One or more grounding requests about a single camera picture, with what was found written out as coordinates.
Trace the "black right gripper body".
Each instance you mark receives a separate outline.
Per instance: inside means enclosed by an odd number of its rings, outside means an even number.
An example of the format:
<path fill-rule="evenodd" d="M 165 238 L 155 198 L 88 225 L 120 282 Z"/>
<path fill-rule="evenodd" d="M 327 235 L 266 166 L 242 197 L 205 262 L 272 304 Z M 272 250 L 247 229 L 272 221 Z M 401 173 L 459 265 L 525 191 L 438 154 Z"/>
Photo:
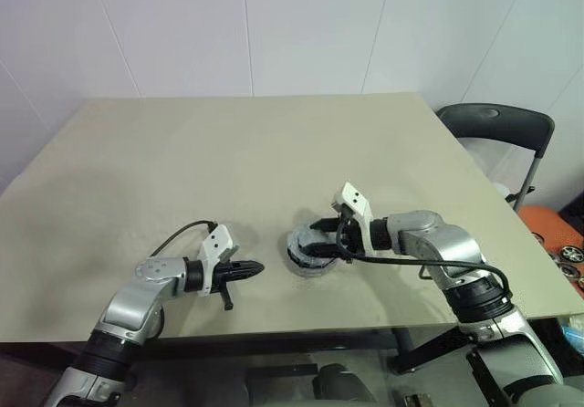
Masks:
<path fill-rule="evenodd" d="M 344 261 L 362 261 L 365 256 L 359 223 L 346 215 L 339 217 L 338 250 Z"/>

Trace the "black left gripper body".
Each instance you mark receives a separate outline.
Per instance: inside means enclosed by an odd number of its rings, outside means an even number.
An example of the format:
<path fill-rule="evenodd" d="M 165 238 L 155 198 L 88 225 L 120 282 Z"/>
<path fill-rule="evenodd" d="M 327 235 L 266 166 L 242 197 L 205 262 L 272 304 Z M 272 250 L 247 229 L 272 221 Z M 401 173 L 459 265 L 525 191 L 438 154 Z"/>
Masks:
<path fill-rule="evenodd" d="M 235 279 L 235 265 L 232 263 L 220 264 L 214 267 L 212 274 L 212 289 L 223 289 L 228 282 Z"/>

